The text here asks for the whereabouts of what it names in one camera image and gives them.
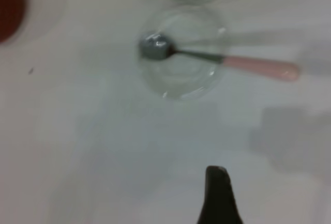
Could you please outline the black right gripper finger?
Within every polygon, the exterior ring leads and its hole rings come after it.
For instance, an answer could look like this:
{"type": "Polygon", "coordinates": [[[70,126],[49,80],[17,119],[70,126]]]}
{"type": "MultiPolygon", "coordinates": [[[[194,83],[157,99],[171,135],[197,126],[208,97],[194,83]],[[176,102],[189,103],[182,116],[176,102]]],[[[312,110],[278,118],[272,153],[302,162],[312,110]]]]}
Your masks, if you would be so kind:
{"type": "Polygon", "coordinates": [[[243,223],[224,167],[206,168],[204,203],[197,223],[243,223]]]}

